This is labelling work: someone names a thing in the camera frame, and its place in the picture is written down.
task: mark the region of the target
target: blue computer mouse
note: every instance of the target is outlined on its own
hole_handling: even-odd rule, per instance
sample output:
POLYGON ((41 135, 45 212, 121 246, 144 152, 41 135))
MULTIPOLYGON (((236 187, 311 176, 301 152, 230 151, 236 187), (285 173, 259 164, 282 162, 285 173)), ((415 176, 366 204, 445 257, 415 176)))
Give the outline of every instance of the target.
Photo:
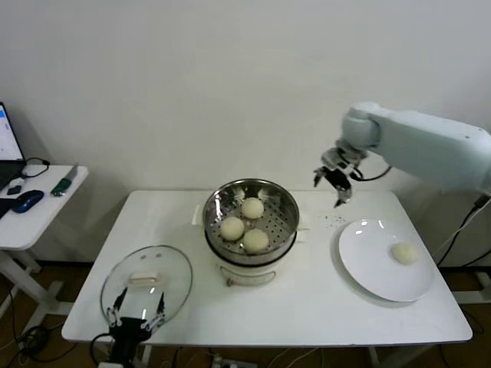
POLYGON ((33 205, 41 201, 44 197, 44 192, 41 190, 30 190, 26 193, 22 193, 15 199, 15 203, 12 206, 12 211, 17 213, 24 213, 28 211, 33 205))

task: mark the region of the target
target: robotic arm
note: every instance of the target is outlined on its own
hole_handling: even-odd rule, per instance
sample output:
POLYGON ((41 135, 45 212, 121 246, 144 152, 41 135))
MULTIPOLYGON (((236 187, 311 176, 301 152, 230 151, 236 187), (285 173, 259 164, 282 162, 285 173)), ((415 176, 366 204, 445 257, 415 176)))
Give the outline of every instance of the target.
POLYGON ((120 316, 121 305, 123 304, 127 291, 128 288, 126 287, 116 298, 113 306, 106 310, 110 320, 109 333, 107 335, 112 336, 114 339, 114 345, 107 362, 97 363, 93 351, 94 342, 97 337, 92 340, 90 346, 91 356, 99 368, 134 368, 133 359, 137 354, 138 345, 150 339, 165 321, 163 293, 160 295, 157 311, 152 320, 120 316))
POLYGON ((368 151, 447 190, 491 195, 491 136, 484 129, 362 102, 344 116, 341 138, 322 154, 323 166, 315 170, 315 186, 324 177, 337 190, 334 207, 349 202, 348 177, 354 177, 368 151))

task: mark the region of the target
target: floor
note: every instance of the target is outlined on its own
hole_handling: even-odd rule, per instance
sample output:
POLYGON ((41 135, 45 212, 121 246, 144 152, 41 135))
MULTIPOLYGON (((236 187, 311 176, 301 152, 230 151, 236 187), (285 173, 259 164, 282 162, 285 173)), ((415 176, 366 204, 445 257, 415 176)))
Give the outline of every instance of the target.
MULTIPOLYGON (((74 301, 78 291, 81 289, 89 268, 86 267, 59 267, 46 266, 43 271, 36 275, 38 282, 47 287, 53 280, 65 281, 65 286, 60 293, 60 299, 64 301, 74 301)), ((455 291, 477 290, 479 287, 477 280, 471 273, 452 273, 446 274, 447 283, 455 291)), ((6 297, 6 289, 3 282, 0 282, 0 300, 6 297)), ((30 315, 34 312, 36 304, 25 294, 19 293, 15 298, 15 328, 18 333, 21 331, 30 315)), ((413 362, 407 365, 408 368, 484 368, 491 366, 491 305, 471 305, 464 309, 471 313, 484 327, 484 333, 475 333, 474 338, 469 343, 452 343, 443 345, 441 349, 434 347, 413 362)), ((46 327, 56 327, 63 322, 63 317, 50 316, 44 321, 46 327)), ((473 329, 479 327, 471 324, 473 329)), ((6 367, 11 358, 17 353, 16 344, 2 348, 12 341, 12 313, 9 310, 0 319, 0 367, 6 367)), ((73 346, 72 343, 64 341, 61 337, 61 328, 53 330, 50 335, 48 345, 38 354, 38 358, 49 360, 52 357, 67 351, 73 346)), ((150 357, 150 367, 170 368, 171 362, 176 356, 176 363, 179 368, 207 368, 210 366, 212 354, 221 354, 223 357, 236 360, 254 362, 259 368, 266 368, 271 359, 284 349, 240 349, 240 348, 184 348, 161 347, 152 350, 150 357)), ((286 368, 296 357, 307 353, 309 349, 291 349, 279 357, 274 364, 275 368, 286 368)), ((392 348, 377 349, 379 355, 383 357, 392 351, 392 348)), ((25 359, 17 358, 10 367, 19 367, 26 364, 25 359)), ((89 356, 88 345, 78 344, 68 355, 52 363, 36 363, 28 361, 27 367, 86 367, 94 366, 89 356)), ((312 352, 306 358, 299 360, 293 367, 369 367, 367 349, 346 348, 346 349, 319 349, 312 352)))

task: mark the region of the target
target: cable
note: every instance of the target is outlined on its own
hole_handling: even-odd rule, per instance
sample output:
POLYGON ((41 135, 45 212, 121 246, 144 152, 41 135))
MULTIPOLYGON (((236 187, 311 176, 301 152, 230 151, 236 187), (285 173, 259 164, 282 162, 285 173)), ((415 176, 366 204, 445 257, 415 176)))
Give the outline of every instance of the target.
POLYGON ((49 166, 51 165, 51 163, 49 161, 47 161, 46 159, 40 159, 39 157, 29 157, 27 160, 25 160, 25 165, 28 164, 29 161, 32 161, 33 159, 36 159, 36 160, 39 160, 41 161, 41 163, 46 166, 42 171, 40 172, 37 172, 35 173, 34 175, 28 175, 26 174, 25 172, 21 172, 21 175, 20 177, 23 178, 23 179, 27 179, 27 178, 35 178, 37 176, 40 176, 42 173, 46 173, 48 170, 49 170, 49 166))
POLYGON ((460 267, 467 267, 467 266, 471 265, 471 264, 472 264, 472 263, 474 263, 474 262, 480 261, 481 259, 483 259, 483 258, 487 257, 487 256, 489 255, 489 253, 491 253, 491 249, 490 249, 490 250, 488 250, 488 251, 487 251, 486 253, 484 253, 483 255, 480 255, 478 258, 473 259, 471 262, 467 262, 466 264, 463 264, 463 265, 462 265, 462 266, 460 266, 460 267))
POLYGON ((7 278, 5 276, 3 276, 3 281, 5 284, 5 288, 8 291, 8 295, 10 297, 10 307, 12 310, 12 333, 14 335, 14 341, 23 346, 22 349, 20 349, 14 355, 14 357, 12 358, 11 362, 7 365, 7 367, 11 366, 13 361, 15 360, 15 358, 19 357, 20 355, 27 357, 31 360, 34 360, 35 362, 38 362, 38 363, 51 363, 51 362, 54 362, 54 361, 59 360, 60 358, 62 358, 64 356, 66 356, 73 349, 75 349, 75 347, 77 347, 77 344, 75 344, 70 349, 68 349, 67 351, 62 353, 60 356, 57 356, 55 358, 51 358, 51 359, 36 358, 35 354, 38 354, 39 352, 41 352, 41 350, 43 350, 44 347, 48 344, 50 330, 55 330, 55 329, 59 328, 59 326, 52 327, 50 330, 46 327, 43 327, 43 326, 33 326, 33 327, 29 328, 27 331, 25 331, 20 337, 18 337, 17 331, 15 330, 15 308, 14 308, 14 301, 15 300, 14 300, 14 296, 12 295, 12 290, 9 287, 7 278))
POLYGON ((377 179, 380 179, 380 178, 381 178, 381 177, 383 177, 383 176, 386 176, 386 175, 389 173, 389 171, 391 171, 391 170, 392 170, 392 166, 388 166, 388 167, 385 169, 385 171, 384 171, 383 173, 381 173, 380 175, 374 176, 373 178, 368 178, 368 179, 365 179, 365 178, 363 177, 363 174, 361 173, 361 171, 357 169, 358 174, 361 174, 361 175, 358 175, 358 176, 357 176, 357 175, 355 175, 355 174, 351 173, 351 174, 350 174, 350 177, 351 177, 353 180, 357 181, 357 182, 371 182, 371 181, 373 181, 373 180, 377 180, 377 179))
POLYGON ((469 219, 467 220, 467 222, 466 222, 466 224, 465 224, 464 226, 460 226, 460 227, 459 227, 459 228, 458 228, 458 229, 457 229, 457 230, 456 230, 456 231, 455 231, 455 232, 454 232, 454 233, 453 233, 451 236, 449 236, 449 237, 446 239, 446 241, 444 241, 444 242, 441 244, 441 246, 440 246, 440 247, 438 247, 438 248, 437 248, 435 251, 432 251, 432 252, 431 252, 431 255, 433 256, 433 255, 435 255, 436 253, 438 253, 438 251, 440 251, 440 250, 441 250, 441 248, 443 248, 443 247, 444 247, 444 246, 445 246, 445 245, 446 245, 446 244, 447 244, 447 243, 448 243, 450 240, 452 240, 452 238, 453 238, 453 236, 454 236, 455 234, 458 234, 459 232, 461 232, 462 230, 464 230, 464 229, 465 229, 465 228, 466 228, 466 227, 467 227, 467 226, 468 226, 468 225, 469 225, 469 224, 472 222, 472 220, 474 220, 474 218, 475 218, 476 216, 478 216, 478 214, 480 214, 480 212, 481 212, 482 210, 484 210, 484 209, 485 209, 485 207, 487 207, 487 206, 488 206, 489 202, 491 202, 491 201, 490 201, 490 199, 491 199, 491 197, 489 197, 489 196, 487 196, 487 195, 485 195, 485 196, 484 196, 484 195, 480 196, 480 197, 479 197, 479 198, 478 198, 478 199, 477 199, 477 200, 474 202, 474 205, 478 206, 478 207, 479 207, 479 209, 478 209, 477 211, 475 211, 475 212, 474 212, 474 213, 473 213, 473 214, 472 214, 472 215, 469 217, 469 219))
POLYGON ((16 343, 19 342, 17 337, 17 332, 15 331, 15 309, 14 309, 14 296, 12 295, 12 290, 10 286, 8 286, 7 278, 2 275, 2 280, 5 285, 5 289, 7 289, 8 295, 10 296, 10 310, 12 311, 12 333, 14 335, 14 341, 16 343))
POLYGON ((64 322, 61 324, 55 324, 53 327, 49 327, 48 331, 54 331, 54 330, 57 330, 58 328, 61 328, 63 326, 64 326, 64 322))
POLYGON ((452 368, 450 364, 448 364, 445 355, 443 354, 443 346, 442 344, 438 345, 438 350, 440 351, 440 356, 442 357, 443 364, 445 364, 446 368, 452 368))
POLYGON ((9 343, 6 343, 3 347, 0 347, 0 350, 4 350, 7 347, 10 347, 15 342, 15 339, 10 340, 9 343))
POLYGON ((285 368, 292 368, 294 366, 295 363, 297 363, 299 360, 301 359, 304 359, 307 355, 310 355, 312 353, 314 353, 316 350, 318 349, 318 347, 314 348, 314 349, 310 349, 307 353, 305 354, 302 354, 301 356, 299 356, 298 358, 294 359, 289 365, 287 365, 285 368))
POLYGON ((471 320, 479 328, 478 330, 474 330, 473 326, 472 325, 470 326, 470 328, 472 328, 472 330, 475 334, 482 335, 486 332, 486 330, 484 330, 484 326, 469 311, 462 309, 462 312, 464 313, 464 315, 466 315, 468 317, 467 322, 469 322, 469 320, 471 320))
POLYGON ((29 357, 28 357, 28 358, 25 360, 25 362, 22 362, 22 354, 21 354, 21 355, 19 355, 19 356, 17 356, 17 362, 18 362, 18 365, 19 365, 19 366, 27 366, 27 365, 29 364, 29 362, 30 362, 30 361, 31 361, 31 358, 29 358, 29 357))
POLYGON ((21 355, 20 350, 12 357, 12 359, 10 359, 10 362, 8 362, 5 368, 10 368, 12 366, 12 363, 14 363, 15 358, 17 358, 19 355, 21 355))
POLYGON ((284 349, 281 353, 277 354, 275 357, 273 357, 273 359, 271 359, 271 361, 268 363, 268 366, 266 368, 271 368, 276 360, 283 357, 290 350, 291 348, 284 349))
MULTIPOLYGON (((344 154, 339 149, 338 149, 338 155, 339 155, 339 157, 341 157, 341 159, 344 161, 344 163, 346 163, 348 165, 352 164, 346 159, 346 157, 344 157, 344 154)), ((385 169, 385 171, 383 173, 381 173, 380 175, 374 176, 373 178, 365 179, 363 173, 359 170, 359 168, 357 166, 354 166, 353 167, 354 173, 350 174, 350 178, 352 178, 353 180, 355 180, 357 182, 371 182, 373 180, 377 180, 383 176, 386 176, 389 173, 389 171, 391 171, 391 170, 392 170, 392 166, 388 166, 385 169)))
MULTIPOLYGON (((471 210, 467 213, 466 217, 464 218, 464 220, 462 221, 462 224, 460 224, 460 228, 462 228, 467 220, 469 219, 469 217, 475 212, 477 211, 477 207, 474 206, 471 208, 471 210)), ((453 246, 455 245, 455 241, 457 240, 457 238, 459 237, 460 235, 460 232, 457 232, 454 236, 453 236, 453 239, 452 239, 452 242, 450 243, 450 247, 448 247, 447 251, 445 251, 445 254, 443 255, 443 257, 438 261, 437 263, 437 266, 439 267, 443 261, 445 261, 445 258, 447 258, 447 255, 450 253, 450 251, 452 250, 453 246)))
POLYGON ((94 354, 94 344, 97 340, 99 340, 101 337, 106 337, 110 336, 110 333, 99 333, 95 338, 92 339, 91 344, 89 345, 89 354, 91 355, 92 361, 94 362, 95 366, 99 366, 99 361, 95 357, 94 354))
POLYGON ((177 365, 179 364, 179 352, 181 349, 181 347, 178 347, 174 353, 174 357, 172 358, 172 368, 177 368, 177 365))
POLYGON ((196 359, 197 356, 200 354, 206 354, 206 355, 211 355, 212 357, 215 357, 215 354, 208 353, 207 351, 198 351, 196 354, 194 354, 191 359, 189 359, 189 362, 187 362, 186 366, 184 368, 189 368, 191 366, 191 363, 196 359))

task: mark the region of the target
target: desk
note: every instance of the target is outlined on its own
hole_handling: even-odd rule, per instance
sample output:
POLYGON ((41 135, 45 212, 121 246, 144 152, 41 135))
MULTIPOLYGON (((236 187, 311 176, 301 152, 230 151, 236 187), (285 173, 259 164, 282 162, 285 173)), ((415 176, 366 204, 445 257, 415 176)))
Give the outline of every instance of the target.
MULTIPOLYGON (((28 174, 38 173, 40 167, 28 165, 25 172, 28 174)), ((62 197, 51 197, 49 192, 63 178, 71 166, 50 166, 49 170, 36 178, 26 179, 23 192, 38 189, 44 192, 44 198, 29 211, 18 214, 13 211, 7 212, 0 218, 0 272, 13 283, 12 294, 16 295, 21 288, 27 295, 39 303, 25 329, 39 324, 46 314, 68 314, 72 303, 59 302, 56 294, 61 289, 61 282, 54 282, 48 290, 42 288, 29 273, 40 271, 40 267, 28 250, 41 237, 44 230, 49 226, 54 217, 60 212, 70 197, 88 175, 86 167, 79 166, 78 174, 71 184, 66 195, 62 197), (26 266, 26 270, 19 267, 11 258, 14 256, 26 266)), ((7 195, 7 188, 0 192, 0 198, 16 198, 16 195, 7 195)), ((0 316, 8 307, 10 300, 7 298, 0 307, 0 316)))
POLYGON ((277 277, 260 287, 227 287, 203 229, 191 225, 195 207, 210 193, 131 193, 65 322, 63 337, 90 341, 107 332, 99 297, 111 268, 139 248, 172 245, 191 261, 193 289, 183 309, 149 345, 372 347, 471 338, 470 326, 436 266, 426 295, 412 303, 393 303, 366 292, 338 259, 341 230, 362 218, 399 222, 419 239, 392 192, 356 192, 349 205, 338 209, 332 208, 334 193, 292 192, 310 218, 310 230, 286 256, 277 277))

